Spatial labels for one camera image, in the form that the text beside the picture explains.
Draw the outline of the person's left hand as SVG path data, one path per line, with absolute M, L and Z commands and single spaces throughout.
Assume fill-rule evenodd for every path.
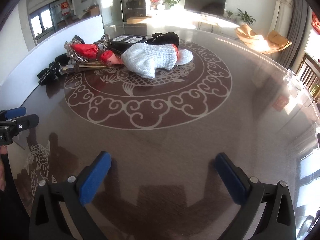
M 0 154 L 6 155 L 8 153 L 7 146 L 1 146 Z M 2 159 L 0 159 L 0 190 L 4 192 L 6 187 L 5 169 Z

